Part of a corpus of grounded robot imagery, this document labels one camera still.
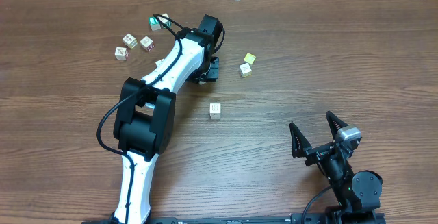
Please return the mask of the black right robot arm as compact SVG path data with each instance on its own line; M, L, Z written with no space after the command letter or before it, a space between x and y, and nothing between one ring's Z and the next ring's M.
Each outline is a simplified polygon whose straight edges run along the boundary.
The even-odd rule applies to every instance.
M384 223L384 215L375 213L381 206L382 177L368 170L355 173L348 163L361 142L361 131L330 111L326 112L326 119L333 140L319 147L312 147L295 123L289 124L292 156L304 158L306 166L317 165L329 183L310 200L296 220L300 223ZM323 214L308 216L312 204L329 190L333 191L338 204L327 207Z

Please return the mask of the red number three block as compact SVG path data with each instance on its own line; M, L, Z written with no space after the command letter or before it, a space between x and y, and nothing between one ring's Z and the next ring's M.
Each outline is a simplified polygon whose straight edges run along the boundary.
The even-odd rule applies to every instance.
M146 52L151 51L155 47L154 42L148 36L143 37L140 45Z

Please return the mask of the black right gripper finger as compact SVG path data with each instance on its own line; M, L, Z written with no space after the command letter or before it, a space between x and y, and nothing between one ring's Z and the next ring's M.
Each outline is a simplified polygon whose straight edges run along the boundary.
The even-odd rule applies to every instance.
M348 124L335 116L331 111L326 112L326 119L328 121L333 140L345 140L346 135L344 128L348 127Z
M293 122L289 124L289 129L292 137L292 156L305 157L306 152L312 148L311 144Z

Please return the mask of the number five green block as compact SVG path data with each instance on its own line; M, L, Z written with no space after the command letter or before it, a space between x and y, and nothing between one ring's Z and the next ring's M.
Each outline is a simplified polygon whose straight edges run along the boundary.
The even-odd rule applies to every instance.
M168 20L169 16L167 13L162 14L159 19L160 21L165 24L167 27L171 26L171 22Z

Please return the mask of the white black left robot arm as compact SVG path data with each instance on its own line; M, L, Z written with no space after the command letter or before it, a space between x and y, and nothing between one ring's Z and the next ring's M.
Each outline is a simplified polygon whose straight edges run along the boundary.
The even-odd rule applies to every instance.
M222 23L205 15L197 28L175 33L173 49L153 72L124 82L113 130L123 159L123 179L111 223L148 221L153 172L172 136L176 94L186 81L217 80L215 54L223 40Z

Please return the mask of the letter B wooden block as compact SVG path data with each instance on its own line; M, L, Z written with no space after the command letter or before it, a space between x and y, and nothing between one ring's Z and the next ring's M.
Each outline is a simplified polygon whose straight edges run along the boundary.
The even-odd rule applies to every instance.
M209 109L209 115L212 120L220 120L221 119L221 104L220 103L211 103Z

